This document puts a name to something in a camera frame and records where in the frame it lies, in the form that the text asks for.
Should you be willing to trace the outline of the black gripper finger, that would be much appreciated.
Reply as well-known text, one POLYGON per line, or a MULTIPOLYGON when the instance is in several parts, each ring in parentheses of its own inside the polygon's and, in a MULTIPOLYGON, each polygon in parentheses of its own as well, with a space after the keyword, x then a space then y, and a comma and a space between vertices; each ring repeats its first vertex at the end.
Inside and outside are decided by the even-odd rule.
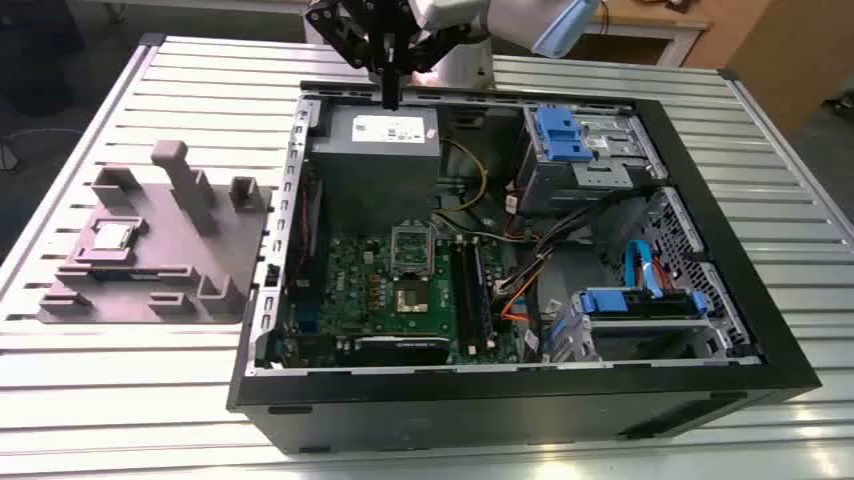
POLYGON ((340 15, 341 1, 310 1, 304 19, 322 40, 353 69, 364 68, 373 75, 380 88, 380 105, 390 107, 390 87, 384 73, 384 47, 381 38, 370 39, 362 25, 340 15))
POLYGON ((465 27, 448 27, 430 33, 424 40, 410 45, 413 30, 393 33, 389 53, 389 109, 398 108, 401 79, 413 72, 425 73, 467 37, 465 27))

